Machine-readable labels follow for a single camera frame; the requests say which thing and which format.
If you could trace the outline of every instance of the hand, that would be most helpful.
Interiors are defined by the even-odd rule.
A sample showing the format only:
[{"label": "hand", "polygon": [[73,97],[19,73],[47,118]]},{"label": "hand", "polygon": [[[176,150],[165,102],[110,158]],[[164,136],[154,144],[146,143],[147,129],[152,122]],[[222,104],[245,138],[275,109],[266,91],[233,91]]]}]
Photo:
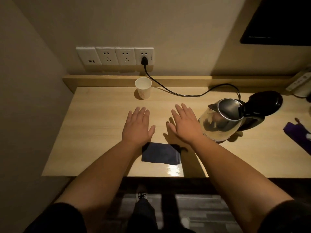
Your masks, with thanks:
[{"label": "hand", "polygon": [[156,127],[153,125],[148,130],[149,115],[150,112],[145,107],[142,107],[140,111],[139,107],[137,107],[133,114],[130,111],[123,128],[122,141],[130,142],[137,147],[142,147],[150,141]]},{"label": "hand", "polygon": [[181,140],[191,145],[197,138],[203,136],[203,132],[192,109],[187,108],[185,104],[181,104],[181,106],[182,108],[175,105],[179,115],[175,110],[172,110],[176,126],[172,123],[167,125]]}]

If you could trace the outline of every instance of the electric kettle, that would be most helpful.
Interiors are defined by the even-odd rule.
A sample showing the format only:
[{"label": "electric kettle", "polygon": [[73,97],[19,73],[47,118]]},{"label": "electric kettle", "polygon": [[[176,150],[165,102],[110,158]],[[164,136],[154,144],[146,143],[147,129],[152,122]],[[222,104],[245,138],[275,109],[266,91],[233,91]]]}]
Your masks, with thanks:
[{"label": "electric kettle", "polygon": [[282,95],[276,91],[258,92],[245,103],[224,98],[208,109],[199,119],[204,135],[216,142],[227,140],[236,131],[253,128],[275,113],[282,105]]}]

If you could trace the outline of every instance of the finger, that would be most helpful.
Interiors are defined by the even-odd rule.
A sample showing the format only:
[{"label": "finger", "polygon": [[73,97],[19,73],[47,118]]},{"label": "finger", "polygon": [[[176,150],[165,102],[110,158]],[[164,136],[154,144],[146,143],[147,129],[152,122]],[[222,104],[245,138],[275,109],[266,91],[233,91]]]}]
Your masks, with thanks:
[{"label": "finger", "polygon": [[149,126],[149,116],[150,116],[150,111],[146,110],[144,117],[142,118],[142,123],[146,126]]},{"label": "finger", "polygon": [[191,114],[192,120],[196,120],[196,121],[197,121],[196,115],[194,114],[192,108],[189,107],[188,110],[189,110],[189,112],[190,112],[190,114]]},{"label": "finger", "polygon": [[178,113],[175,110],[172,110],[172,115],[175,120],[175,124],[177,124],[181,120],[181,118],[179,117]]},{"label": "finger", "polygon": [[175,135],[177,135],[176,127],[172,123],[167,123],[167,126],[172,130],[173,133],[175,133]]},{"label": "finger", "polygon": [[184,110],[185,114],[187,115],[187,117],[191,118],[191,114],[190,114],[189,109],[187,108],[187,106],[184,103],[182,103],[181,107],[183,108],[183,110]]},{"label": "finger", "polygon": [[145,111],[146,111],[146,107],[142,107],[142,109],[139,111],[139,113],[137,115],[136,121],[142,123],[142,118],[144,117]]},{"label": "finger", "polygon": [[179,106],[179,105],[175,105],[177,112],[179,113],[179,116],[181,118],[186,118],[186,114],[184,112],[184,110]]},{"label": "finger", "polygon": [[155,133],[155,129],[156,129],[155,125],[152,125],[151,128],[149,129],[148,136],[149,136],[150,139],[153,136],[153,134]]},{"label": "finger", "polygon": [[139,112],[139,107],[136,107],[134,113],[132,114],[132,117],[131,117],[131,121],[136,121],[136,118],[137,118],[137,114]]},{"label": "finger", "polygon": [[128,124],[128,123],[131,121],[131,117],[132,117],[132,111],[130,110],[130,111],[128,112],[128,115],[127,115],[125,124]]}]

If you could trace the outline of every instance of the dark pants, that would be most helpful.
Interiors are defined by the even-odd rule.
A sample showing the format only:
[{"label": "dark pants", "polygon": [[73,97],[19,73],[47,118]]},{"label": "dark pants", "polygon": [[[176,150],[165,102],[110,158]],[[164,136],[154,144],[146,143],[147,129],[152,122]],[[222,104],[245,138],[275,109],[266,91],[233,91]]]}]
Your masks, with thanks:
[{"label": "dark pants", "polygon": [[[169,227],[165,227],[167,224],[164,222],[162,232],[194,232],[186,229],[182,226],[180,221],[176,224],[168,224]],[[158,232],[158,225],[156,223],[156,215],[154,208],[150,205],[148,200],[140,199],[136,204],[132,216],[130,217],[127,224],[127,233],[149,233]]]}]

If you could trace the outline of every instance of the purple fabric pouch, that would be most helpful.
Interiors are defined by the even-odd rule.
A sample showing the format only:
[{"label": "purple fabric pouch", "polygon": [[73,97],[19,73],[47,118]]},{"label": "purple fabric pouch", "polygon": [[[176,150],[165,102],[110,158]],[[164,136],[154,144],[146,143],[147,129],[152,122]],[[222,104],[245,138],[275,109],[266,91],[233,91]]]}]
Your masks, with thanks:
[{"label": "purple fabric pouch", "polygon": [[306,135],[310,132],[299,122],[297,118],[295,120],[298,124],[287,123],[283,128],[286,135],[293,139],[298,145],[301,146],[308,154],[311,155],[311,141],[307,139]]}]

